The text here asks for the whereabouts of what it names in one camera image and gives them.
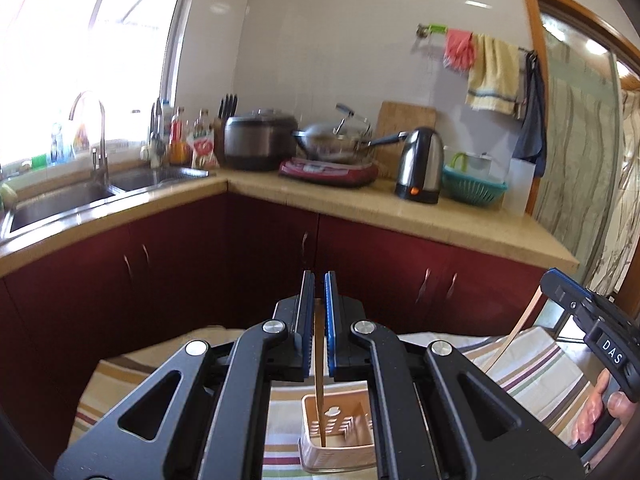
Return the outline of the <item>person's right hand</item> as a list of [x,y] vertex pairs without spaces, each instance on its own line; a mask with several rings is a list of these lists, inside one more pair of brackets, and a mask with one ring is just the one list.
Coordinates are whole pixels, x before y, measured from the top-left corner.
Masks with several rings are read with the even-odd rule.
[[634,416],[638,404],[632,403],[623,392],[616,391],[611,394],[606,402],[603,401],[602,396],[608,388],[610,379],[610,372],[608,370],[602,370],[598,376],[593,392],[590,393],[588,400],[576,419],[572,435],[573,443],[587,442],[591,438],[594,425],[604,412],[607,412],[620,422],[620,430],[618,430],[616,434],[620,434],[628,425],[628,422],[631,421],[632,416]]

